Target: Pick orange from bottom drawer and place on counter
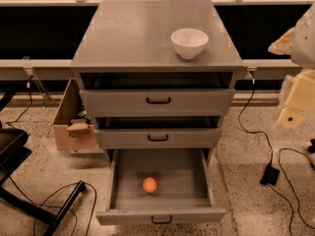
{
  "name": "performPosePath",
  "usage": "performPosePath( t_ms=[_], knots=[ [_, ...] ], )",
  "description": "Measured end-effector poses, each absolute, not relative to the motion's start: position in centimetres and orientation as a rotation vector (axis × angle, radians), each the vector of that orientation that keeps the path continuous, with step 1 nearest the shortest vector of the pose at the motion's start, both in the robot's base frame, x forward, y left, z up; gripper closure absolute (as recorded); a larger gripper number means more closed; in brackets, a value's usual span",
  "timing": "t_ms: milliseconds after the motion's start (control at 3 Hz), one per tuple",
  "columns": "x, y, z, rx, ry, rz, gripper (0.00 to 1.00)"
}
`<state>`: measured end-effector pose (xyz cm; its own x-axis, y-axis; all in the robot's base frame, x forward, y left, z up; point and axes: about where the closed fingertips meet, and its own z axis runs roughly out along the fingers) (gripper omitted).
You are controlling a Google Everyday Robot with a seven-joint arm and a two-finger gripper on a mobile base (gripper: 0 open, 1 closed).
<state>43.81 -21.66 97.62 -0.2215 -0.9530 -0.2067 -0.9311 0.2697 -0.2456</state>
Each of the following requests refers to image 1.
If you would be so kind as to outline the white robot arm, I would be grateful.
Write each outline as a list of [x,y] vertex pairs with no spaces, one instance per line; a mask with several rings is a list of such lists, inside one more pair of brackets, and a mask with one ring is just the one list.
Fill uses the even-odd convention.
[[302,71],[292,79],[277,124],[284,129],[297,128],[315,109],[315,4],[268,51],[289,55]]

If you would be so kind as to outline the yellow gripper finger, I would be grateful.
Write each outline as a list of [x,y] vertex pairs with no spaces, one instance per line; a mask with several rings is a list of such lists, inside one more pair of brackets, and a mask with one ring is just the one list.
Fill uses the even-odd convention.
[[315,109],[315,70],[304,69],[292,79],[292,86],[283,103],[277,124],[295,129]]
[[289,55],[294,28],[287,30],[280,38],[273,42],[268,51],[276,55]]

